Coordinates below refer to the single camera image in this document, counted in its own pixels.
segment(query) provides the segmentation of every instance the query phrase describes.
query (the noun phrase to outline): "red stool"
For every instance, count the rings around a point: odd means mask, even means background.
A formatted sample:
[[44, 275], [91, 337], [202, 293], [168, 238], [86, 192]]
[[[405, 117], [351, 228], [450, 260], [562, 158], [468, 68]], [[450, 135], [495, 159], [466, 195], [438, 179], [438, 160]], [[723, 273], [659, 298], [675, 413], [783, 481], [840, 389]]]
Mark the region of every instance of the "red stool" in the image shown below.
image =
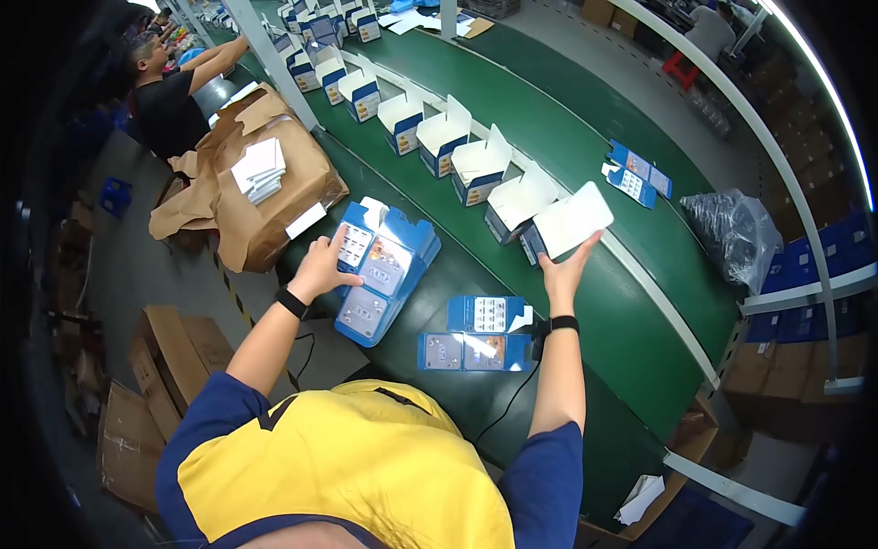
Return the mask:
[[684, 59], [684, 57], [683, 53], [678, 51], [676, 54], [671, 55], [671, 59], [665, 61], [665, 64], [662, 65], [661, 69], [669, 75], [677, 76], [680, 79], [680, 84], [683, 86], [683, 91], [686, 91], [692, 86], [692, 83], [701, 71], [698, 67], [692, 67], [692, 69], [689, 70], [689, 73], [686, 74], [677, 68], [677, 63], [680, 62], [680, 59]]

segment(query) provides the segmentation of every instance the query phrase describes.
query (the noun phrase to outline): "plastic bag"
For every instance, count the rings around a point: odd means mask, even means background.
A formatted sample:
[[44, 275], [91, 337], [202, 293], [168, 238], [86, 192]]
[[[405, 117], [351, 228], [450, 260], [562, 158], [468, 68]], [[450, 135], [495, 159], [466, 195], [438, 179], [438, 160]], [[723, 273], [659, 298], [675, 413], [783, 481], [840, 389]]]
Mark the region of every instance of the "plastic bag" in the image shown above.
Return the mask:
[[729, 189], [683, 197], [680, 205], [723, 278], [759, 295], [783, 243], [762, 203]]

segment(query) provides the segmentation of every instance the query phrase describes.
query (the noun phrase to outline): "white card stack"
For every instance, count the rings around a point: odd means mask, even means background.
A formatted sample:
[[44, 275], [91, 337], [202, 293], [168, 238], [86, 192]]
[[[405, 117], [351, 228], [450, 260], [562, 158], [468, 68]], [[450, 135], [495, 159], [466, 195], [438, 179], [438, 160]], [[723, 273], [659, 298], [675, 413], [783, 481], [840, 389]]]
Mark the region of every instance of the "white card stack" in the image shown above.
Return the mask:
[[244, 157], [232, 166], [234, 181], [254, 206], [280, 191], [284, 173], [286, 163], [277, 137], [250, 145]]

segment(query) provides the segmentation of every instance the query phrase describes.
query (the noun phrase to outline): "hand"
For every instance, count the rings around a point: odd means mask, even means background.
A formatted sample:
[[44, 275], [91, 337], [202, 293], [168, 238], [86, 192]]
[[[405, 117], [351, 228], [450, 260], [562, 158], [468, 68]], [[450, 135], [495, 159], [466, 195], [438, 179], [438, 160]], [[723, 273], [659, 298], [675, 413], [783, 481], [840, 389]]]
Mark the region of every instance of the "hand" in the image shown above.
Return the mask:
[[592, 248], [601, 239], [603, 231], [591, 235], [562, 263], [555, 263], [549, 256], [540, 252], [538, 259], [543, 268], [543, 283], [549, 295], [549, 317], [573, 315], [573, 296], [582, 278], [582, 268], [592, 253]]
[[296, 276], [286, 289], [299, 298], [306, 306], [311, 305], [318, 295], [332, 291], [340, 285], [361, 286], [363, 279], [349, 272], [339, 272], [336, 268], [338, 252], [342, 249], [347, 225], [340, 225], [332, 241], [321, 236], [308, 247], [308, 253], [299, 264]]

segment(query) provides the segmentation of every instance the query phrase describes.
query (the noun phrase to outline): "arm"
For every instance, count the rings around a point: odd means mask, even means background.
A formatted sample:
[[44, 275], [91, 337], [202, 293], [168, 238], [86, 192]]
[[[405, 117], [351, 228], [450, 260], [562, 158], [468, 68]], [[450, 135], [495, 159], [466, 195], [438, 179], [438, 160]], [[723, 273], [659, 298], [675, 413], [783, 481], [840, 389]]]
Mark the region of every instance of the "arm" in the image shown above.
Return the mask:
[[208, 61], [210, 61], [211, 59], [213, 59], [214, 57], [219, 55], [220, 52], [231, 43], [232, 42], [226, 42], [225, 44], [220, 44], [216, 47], [206, 49], [205, 51], [196, 55], [195, 58], [193, 58], [192, 60], [187, 61], [184, 64], [180, 65], [180, 70], [195, 70], [195, 69], [197, 69], [198, 67], [204, 65], [205, 63], [207, 63]]
[[[549, 317], [574, 316], [573, 297], [582, 277], [582, 268], [602, 234], [603, 231], [594, 233], [560, 264], [540, 254], [540, 266], [549, 295]], [[586, 424], [586, 385], [576, 330], [556, 329], [546, 336], [538, 383], [528, 438], [569, 422], [579, 425], [581, 435]]]
[[[336, 268], [338, 252], [347, 231], [347, 226], [341, 225], [331, 242], [326, 236], [311, 242], [296, 276], [286, 287], [305, 305], [310, 306], [318, 295], [339, 285], [363, 285], [362, 278], [339, 272]], [[299, 319], [286, 307], [275, 303], [259, 319], [234, 353], [226, 373], [268, 396], [277, 376], [284, 369], [298, 330]]]
[[247, 47], [247, 39], [239, 36], [223, 47], [211, 60], [195, 68], [189, 94], [200, 90], [201, 86], [232, 68], [247, 51]]

